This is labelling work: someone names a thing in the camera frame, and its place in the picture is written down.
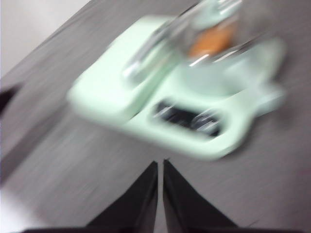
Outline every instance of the gray table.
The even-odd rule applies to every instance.
[[[152,160],[170,158],[239,225],[311,229],[311,2],[260,1],[275,11],[289,45],[278,76],[288,99],[256,120],[240,149],[215,162],[99,127],[65,101],[72,82],[135,20],[177,15],[195,0],[88,3],[1,80],[2,88],[23,83],[1,122],[2,204],[14,197],[14,211],[24,211],[33,227],[83,226]],[[166,232],[161,197],[155,232]]]

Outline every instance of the transparent container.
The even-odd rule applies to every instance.
[[[170,34],[186,85],[213,96],[254,85],[262,62],[257,45],[273,35],[271,16],[264,2],[252,0],[205,0],[189,10]]]

